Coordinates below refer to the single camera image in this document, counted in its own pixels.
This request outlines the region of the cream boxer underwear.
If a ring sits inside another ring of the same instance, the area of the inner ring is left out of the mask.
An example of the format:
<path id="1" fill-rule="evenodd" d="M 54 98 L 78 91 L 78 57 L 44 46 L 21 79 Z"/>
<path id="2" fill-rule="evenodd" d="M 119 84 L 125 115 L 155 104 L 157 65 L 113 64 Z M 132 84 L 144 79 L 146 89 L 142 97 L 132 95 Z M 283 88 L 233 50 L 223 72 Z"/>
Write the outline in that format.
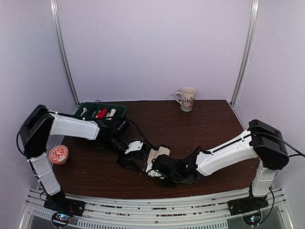
<path id="1" fill-rule="evenodd" d="M 111 119 L 111 118 L 115 115 L 116 111 L 117 111 L 117 110 L 114 109 L 114 108 L 111 109 L 111 111 L 107 113 L 106 118 L 107 118 L 107 119 Z"/>

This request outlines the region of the cream underwear navy trim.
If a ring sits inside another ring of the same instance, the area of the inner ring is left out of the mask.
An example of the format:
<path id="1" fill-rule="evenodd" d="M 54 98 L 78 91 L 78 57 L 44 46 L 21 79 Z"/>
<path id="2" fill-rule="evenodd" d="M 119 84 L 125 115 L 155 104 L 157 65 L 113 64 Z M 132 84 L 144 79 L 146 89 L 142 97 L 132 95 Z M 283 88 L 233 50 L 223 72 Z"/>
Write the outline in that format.
<path id="1" fill-rule="evenodd" d="M 159 155 L 170 155 L 171 150 L 169 147 L 165 145 L 160 145 L 157 150 L 151 149 L 148 158 L 147 158 L 147 164 L 152 164 L 153 161 L 159 156 Z"/>

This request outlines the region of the white patterned ceramic mug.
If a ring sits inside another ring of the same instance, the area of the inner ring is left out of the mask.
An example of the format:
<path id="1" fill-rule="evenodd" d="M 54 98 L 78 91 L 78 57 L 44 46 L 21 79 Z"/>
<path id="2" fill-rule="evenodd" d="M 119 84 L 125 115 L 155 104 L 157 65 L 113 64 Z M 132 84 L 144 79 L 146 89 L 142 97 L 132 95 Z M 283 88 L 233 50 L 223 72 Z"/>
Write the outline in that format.
<path id="1" fill-rule="evenodd" d="M 191 87 L 184 87 L 173 94 L 173 98 L 180 104 L 181 110 L 190 112 L 195 101 L 196 90 Z"/>

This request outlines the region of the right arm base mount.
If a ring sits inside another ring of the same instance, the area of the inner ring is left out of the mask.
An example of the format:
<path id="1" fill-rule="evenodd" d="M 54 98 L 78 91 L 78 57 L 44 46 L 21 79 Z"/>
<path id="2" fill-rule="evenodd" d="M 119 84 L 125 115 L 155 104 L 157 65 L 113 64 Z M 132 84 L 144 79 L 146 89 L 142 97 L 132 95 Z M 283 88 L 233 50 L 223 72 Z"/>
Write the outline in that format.
<path id="1" fill-rule="evenodd" d="M 228 208 L 231 216 L 244 214 L 269 206 L 266 198 L 246 197 L 228 201 Z"/>

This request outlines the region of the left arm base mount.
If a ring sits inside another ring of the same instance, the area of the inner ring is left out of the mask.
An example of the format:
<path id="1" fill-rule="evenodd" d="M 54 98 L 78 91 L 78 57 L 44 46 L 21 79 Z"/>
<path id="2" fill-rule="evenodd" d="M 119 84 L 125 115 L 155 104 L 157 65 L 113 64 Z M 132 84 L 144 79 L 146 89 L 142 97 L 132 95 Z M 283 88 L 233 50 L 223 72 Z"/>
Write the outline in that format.
<path id="1" fill-rule="evenodd" d="M 85 202 L 73 199 L 66 199 L 66 201 L 63 203 L 54 204 L 51 200 L 46 200 L 43 206 L 53 211 L 63 212 L 67 215 L 81 217 L 85 208 Z"/>

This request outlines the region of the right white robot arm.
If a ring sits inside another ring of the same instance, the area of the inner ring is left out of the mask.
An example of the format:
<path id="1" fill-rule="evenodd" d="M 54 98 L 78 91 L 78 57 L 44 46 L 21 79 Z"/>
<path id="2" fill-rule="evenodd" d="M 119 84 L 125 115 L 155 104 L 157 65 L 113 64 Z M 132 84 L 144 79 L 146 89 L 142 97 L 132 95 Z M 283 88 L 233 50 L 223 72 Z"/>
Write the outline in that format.
<path id="1" fill-rule="evenodd" d="M 194 184 L 220 169 L 252 158 L 259 158 L 260 163 L 244 206 L 253 211 L 262 204 L 277 172 L 289 162 L 282 133 L 260 120 L 250 121 L 247 130 L 219 146 L 209 150 L 197 147 L 184 159 L 158 155 L 146 172 L 173 183 Z"/>

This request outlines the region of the green compartment tray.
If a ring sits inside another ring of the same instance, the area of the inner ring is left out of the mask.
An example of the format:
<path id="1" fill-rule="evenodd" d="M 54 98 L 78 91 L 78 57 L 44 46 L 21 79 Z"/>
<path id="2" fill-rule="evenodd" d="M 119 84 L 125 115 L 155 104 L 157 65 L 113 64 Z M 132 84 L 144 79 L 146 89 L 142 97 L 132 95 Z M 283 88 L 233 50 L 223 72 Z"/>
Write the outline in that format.
<path id="1" fill-rule="evenodd" d="M 127 108 L 124 105 L 107 104 L 101 102 L 84 102 L 81 103 L 76 111 L 73 113 L 76 117 L 97 117 L 98 113 L 106 111 L 104 117 L 110 114 L 112 110 L 115 110 L 115 116 L 126 116 Z"/>

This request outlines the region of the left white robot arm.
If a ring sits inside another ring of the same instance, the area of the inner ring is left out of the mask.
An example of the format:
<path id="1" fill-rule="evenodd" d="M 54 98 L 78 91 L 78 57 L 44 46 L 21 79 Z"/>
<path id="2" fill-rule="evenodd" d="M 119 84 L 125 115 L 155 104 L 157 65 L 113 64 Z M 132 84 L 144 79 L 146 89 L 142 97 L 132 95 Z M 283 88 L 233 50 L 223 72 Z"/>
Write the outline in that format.
<path id="1" fill-rule="evenodd" d="M 112 115 L 103 118 L 76 117 L 49 110 L 38 105 L 20 126 L 16 145 L 40 181 L 50 204 L 58 212 L 64 212 L 69 204 L 47 156 L 50 136 L 69 136 L 97 141 L 115 152 L 120 158 L 140 152 L 145 143 L 121 140 L 121 134 L 130 125 L 130 120 Z"/>

